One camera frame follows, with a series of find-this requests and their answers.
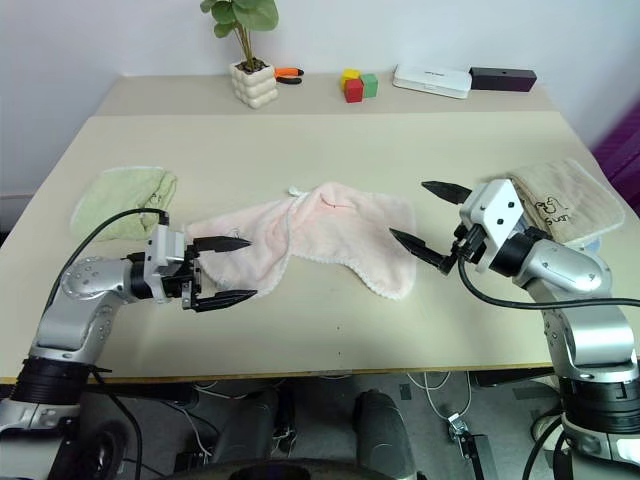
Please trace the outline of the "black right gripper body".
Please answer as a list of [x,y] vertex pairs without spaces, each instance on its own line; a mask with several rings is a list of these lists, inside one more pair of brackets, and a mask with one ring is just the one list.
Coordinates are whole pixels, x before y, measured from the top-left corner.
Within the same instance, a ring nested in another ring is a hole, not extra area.
[[482,225],[473,224],[471,227],[466,227],[460,223],[454,231],[455,240],[451,253],[455,258],[463,258],[472,264],[478,264],[486,252],[487,237]]

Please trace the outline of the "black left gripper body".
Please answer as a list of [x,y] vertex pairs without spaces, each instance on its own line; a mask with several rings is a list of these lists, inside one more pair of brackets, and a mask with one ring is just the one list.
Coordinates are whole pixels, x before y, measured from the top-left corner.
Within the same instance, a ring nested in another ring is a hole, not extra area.
[[202,292],[199,253],[188,247],[178,270],[162,279],[164,293],[169,299],[179,299],[184,310],[203,312],[199,294]]

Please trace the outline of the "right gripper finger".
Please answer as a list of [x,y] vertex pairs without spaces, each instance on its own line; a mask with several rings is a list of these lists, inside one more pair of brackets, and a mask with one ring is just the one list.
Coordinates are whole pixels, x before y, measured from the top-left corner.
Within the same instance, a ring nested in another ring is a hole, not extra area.
[[389,229],[391,235],[413,256],[435,267],[439,272],[448,275],[457,263],[455,254],[443,255],[429,247],[426,243],[414,235],[399,231],[394,228]]
[[463,204],[472,193],[470,189],[461,185],[441,181],[423,181],[421,186],[438,198],[454,205]]

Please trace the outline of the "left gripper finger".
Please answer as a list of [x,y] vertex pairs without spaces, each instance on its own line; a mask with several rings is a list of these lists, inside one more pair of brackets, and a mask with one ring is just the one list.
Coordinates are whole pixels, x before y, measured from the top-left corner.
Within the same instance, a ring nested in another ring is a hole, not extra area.
[[195,257],[198,257],[201,252],[225,253],[251,245],[249,240],[229,236],[199,237],[192,240],[192,250]]
[[212,297],[191,299],[190,309],[197,312],[227,309],[241,302],[249,300],[258,293],[257,290],[228,290],[219,291]]

